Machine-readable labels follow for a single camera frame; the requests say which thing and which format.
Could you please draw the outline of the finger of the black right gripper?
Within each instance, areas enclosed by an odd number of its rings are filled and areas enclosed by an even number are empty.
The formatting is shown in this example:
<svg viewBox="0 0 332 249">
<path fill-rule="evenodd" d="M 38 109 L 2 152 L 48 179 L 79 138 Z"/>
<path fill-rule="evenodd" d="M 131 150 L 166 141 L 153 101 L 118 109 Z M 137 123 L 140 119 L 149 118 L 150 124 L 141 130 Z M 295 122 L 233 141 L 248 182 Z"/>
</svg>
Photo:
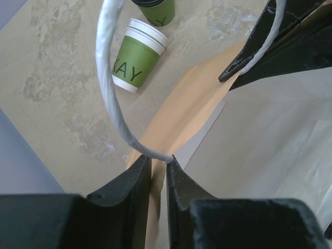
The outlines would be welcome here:
<svg viewBox="0 0 332 249">
<path fill-rule="evenodd" d="M 331 67 L 331 1 L 268 1 L 244 47 L 219 76 L 231 89 Z"/>
</svg>

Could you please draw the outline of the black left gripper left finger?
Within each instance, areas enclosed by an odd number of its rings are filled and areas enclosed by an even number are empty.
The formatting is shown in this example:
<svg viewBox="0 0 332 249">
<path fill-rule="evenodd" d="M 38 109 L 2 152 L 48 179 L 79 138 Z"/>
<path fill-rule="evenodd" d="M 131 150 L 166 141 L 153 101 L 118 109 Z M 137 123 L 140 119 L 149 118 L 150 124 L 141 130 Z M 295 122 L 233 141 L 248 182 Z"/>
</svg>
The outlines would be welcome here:
<svg viewBox="0 0 332 249">
<path fill-rule="evenodd" d="M 144 248 L 151 159 L 77 194 L 1 195 L 1 248 Z"/>
</svg>

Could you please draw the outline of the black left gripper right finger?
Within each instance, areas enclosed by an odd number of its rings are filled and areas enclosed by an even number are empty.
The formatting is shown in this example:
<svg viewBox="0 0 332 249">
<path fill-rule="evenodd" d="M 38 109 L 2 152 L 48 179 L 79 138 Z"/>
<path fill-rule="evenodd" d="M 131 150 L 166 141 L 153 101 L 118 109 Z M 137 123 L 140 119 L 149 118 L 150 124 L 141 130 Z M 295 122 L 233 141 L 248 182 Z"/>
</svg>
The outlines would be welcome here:
<svg viewBox="0 0 332 249">
<path fill-rule="evenodd" d="M 167 165 L 170 248 L 329 248 L 309 207 L 297 199 L 219 199 Z"/>
</svg>

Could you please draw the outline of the brown paper bag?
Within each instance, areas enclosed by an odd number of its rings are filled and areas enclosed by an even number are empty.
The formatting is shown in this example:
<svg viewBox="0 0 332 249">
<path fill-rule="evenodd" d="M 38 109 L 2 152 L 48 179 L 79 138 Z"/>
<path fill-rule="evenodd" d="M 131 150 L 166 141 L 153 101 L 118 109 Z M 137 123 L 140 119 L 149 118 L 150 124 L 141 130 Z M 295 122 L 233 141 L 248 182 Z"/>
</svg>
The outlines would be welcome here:
<svg viewBox="0 0 332 249">
<path fill-rule="evenodd" d="M 185 172 L 220 198 L 297 198 L 331 223 L 331 69 L 255 81 L 227 92 L 217 76 L 253 29 L 264 1 L 177 1 L 169 45 L 135 95 L 117 98 L 141 142 L 173 134 L 161 111 L 178 84 L 211 85 L 192 139 L 172 150 Z"/>
</svg>

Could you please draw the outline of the green paper coffee cup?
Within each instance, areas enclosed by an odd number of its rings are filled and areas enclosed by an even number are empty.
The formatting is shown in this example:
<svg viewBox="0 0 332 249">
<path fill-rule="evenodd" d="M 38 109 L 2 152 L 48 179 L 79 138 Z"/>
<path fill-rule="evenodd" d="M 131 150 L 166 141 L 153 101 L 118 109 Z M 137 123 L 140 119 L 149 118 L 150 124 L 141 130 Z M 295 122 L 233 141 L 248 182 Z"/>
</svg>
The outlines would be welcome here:
<svg viewBox="0 0 332 249">
<path fill-rule="evenodd" d="M 164 0 L 155 7 L 139 7 L 147 21 L 155 27 L 164 27 L 175 17 L 175 0 Z"/>
</svg>

